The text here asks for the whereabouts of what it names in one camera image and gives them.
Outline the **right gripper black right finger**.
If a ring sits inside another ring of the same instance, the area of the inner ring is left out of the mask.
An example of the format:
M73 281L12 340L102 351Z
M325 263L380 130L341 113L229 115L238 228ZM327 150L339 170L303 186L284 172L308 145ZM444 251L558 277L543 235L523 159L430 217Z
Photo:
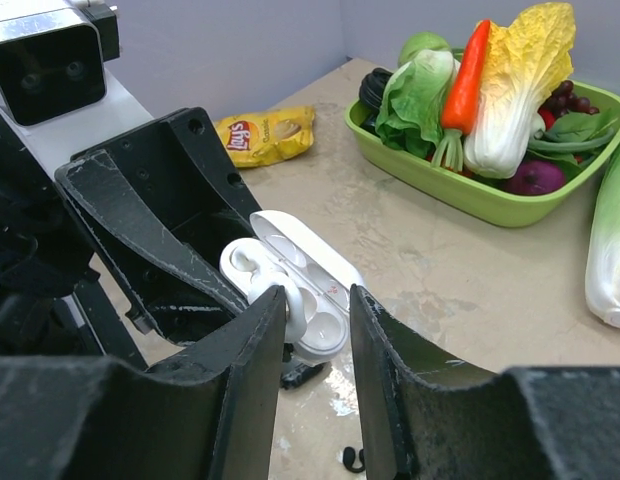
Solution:
M620 479L620 366L493 373L350 291L370 479Z

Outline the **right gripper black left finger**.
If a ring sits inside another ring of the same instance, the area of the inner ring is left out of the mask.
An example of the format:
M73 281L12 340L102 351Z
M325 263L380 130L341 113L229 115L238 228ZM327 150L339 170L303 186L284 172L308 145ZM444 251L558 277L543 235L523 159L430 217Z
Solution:
M147 372L0 356L0 479L266 478L285 320L270 288Z

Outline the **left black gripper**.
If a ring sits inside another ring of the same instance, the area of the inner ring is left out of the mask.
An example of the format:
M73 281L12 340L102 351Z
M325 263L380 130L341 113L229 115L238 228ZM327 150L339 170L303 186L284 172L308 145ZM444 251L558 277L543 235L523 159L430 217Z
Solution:
M56 183L138 330L186 345L246 309L173 234L252 235L249 216L260 209L203 108L177 110L74 158ZM110 355L139 366L92 256L50 177L0 114L0 356Z

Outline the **white earbud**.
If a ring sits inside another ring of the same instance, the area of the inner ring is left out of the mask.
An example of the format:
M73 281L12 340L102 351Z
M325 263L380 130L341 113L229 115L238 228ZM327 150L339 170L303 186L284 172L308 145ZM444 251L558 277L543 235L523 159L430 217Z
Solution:
M253 243L242 243L231 253L231 263L241 271L251 273L251 292L263 292L275 285L285 285L289 277L274 262L265 249Z
M284 288L288 306L285 342L295 343L299 341L307 331L303 296L300 288L291 281L283 281L283 279L280 279L277 281L277 284Z

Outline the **white earbud charging case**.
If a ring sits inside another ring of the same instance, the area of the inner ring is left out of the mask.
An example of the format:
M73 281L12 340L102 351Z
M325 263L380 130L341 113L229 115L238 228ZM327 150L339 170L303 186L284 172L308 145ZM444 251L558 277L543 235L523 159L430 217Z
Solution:
M251 273L231 263L231 253L242 243L253 243L287 273L300 288L307 320L305 335L293 345L302 362L325 363L344 349L349 339L350 287L363 285L358 270L297 217L282 211L261 210L249 217L254 235L232 241L221 253L220 272L249 303L263 292L251 292Z

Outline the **black earbud charging case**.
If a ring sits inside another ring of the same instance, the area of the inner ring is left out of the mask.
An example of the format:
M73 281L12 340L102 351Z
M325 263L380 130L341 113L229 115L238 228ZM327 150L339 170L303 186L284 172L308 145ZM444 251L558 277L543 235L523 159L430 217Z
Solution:
M280 388L293 390L318 376L325 368L325 363L308 365L294 355L292 344L285 343L282 356Z

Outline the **black earbud left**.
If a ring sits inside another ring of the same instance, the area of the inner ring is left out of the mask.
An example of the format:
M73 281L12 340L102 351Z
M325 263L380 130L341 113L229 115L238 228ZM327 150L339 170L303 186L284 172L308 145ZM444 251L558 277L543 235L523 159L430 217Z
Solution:
M344 468L350 473L363 473L366 469L364 450L356 450L351 446L345 447L342 452L342 464Z

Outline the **yellow Lays chips bag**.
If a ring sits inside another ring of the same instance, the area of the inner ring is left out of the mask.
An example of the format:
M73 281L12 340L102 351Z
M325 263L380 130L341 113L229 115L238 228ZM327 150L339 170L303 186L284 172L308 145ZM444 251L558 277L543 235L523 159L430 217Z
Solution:
M295 158L314 143L315 108L298 106L226 117L215 130L238 169L271 166Z

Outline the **napa cabbage on table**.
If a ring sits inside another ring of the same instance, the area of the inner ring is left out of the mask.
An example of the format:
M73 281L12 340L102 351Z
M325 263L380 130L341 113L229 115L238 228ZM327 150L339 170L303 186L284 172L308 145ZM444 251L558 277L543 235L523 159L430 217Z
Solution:
M595 316L620 329L620 144L610 158L596 199L585 298Z

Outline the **green plastic vegetable tray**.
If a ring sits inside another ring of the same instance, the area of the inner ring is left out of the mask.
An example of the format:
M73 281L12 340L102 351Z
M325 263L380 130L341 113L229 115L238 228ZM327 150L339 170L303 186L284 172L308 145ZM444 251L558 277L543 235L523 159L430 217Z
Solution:
M620 144L620 96L579 81L575 83L575 90L614 115L613 136L601 153L585 165L575 178L561 189L541 196L506 193L473 178L435 168L428 161L403 150L384 146L378 137L362 128L363 122L370 115L370 109L358 100L347 107L344 119L364 158L391 176L487 223L508 228L525 227L546 217L587 181L602 172Z

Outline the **black round vegetable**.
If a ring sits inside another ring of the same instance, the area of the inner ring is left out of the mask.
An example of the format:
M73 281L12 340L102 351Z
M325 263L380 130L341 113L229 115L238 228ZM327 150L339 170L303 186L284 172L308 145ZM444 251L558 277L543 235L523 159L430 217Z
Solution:
M366 74L359 86L359 101L370 110L380 110L385 87L392 76L392 72L377 67Z

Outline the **green white bok choy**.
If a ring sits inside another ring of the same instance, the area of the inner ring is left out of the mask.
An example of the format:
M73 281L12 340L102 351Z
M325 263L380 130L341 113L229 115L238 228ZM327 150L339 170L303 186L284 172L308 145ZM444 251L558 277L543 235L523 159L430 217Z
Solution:
M443 138L440 117L458 62L449 50L424 49L388 80L375 122L381 142L425 158Z

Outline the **purple onion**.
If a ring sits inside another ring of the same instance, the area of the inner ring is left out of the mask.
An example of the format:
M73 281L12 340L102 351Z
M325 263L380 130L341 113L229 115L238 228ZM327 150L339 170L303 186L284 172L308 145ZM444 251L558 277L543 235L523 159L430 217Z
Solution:
M520 196L539 196L561 189L566 182L565 174L555 164L525 160L515 175L503 183L502 190Z

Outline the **orange toy carrot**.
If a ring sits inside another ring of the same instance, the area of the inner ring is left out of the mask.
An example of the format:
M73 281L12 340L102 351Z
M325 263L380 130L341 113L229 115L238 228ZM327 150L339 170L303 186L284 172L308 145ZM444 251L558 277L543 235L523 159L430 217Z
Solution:
M458 130L467 135L474 128L490 32L491 21L484 19L468 40L441 115L441 126L446 130Z

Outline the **green round vegetable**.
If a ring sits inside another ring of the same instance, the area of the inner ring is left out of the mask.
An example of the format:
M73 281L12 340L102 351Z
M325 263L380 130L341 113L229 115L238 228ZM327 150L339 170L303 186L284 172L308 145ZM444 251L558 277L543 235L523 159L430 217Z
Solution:
M442 36L436 33L430 31L416 33L404 42L399 53L397 66L402 67L423 50L450 51L451 47Z

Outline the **dark green leafy vegetable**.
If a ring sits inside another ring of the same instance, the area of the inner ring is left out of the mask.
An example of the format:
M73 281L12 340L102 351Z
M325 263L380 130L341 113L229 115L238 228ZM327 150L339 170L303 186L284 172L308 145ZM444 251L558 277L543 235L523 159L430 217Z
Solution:
M588 114L569 113L555 121L539 138L528 143L534 157L562 166L589 166L617 133L618 117L612 110Z

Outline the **dark red grapes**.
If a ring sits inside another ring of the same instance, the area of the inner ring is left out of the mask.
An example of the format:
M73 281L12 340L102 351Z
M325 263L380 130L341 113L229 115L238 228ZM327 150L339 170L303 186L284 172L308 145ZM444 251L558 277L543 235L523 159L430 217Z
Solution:
M564 80L542 104L541 111L547 111L554 118L560 118L571 112L595 115L600 112L588 97L575 92L572 80Z

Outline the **yellow white cabbage in tray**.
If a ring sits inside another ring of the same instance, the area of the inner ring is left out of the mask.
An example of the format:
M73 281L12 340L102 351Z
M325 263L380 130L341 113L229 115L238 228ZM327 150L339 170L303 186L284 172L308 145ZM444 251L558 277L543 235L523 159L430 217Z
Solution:
M464 141L466 167L487 178L512 177L533 135L537 110L573 72L573 6L546 2L508 27L490 24L478 117Z

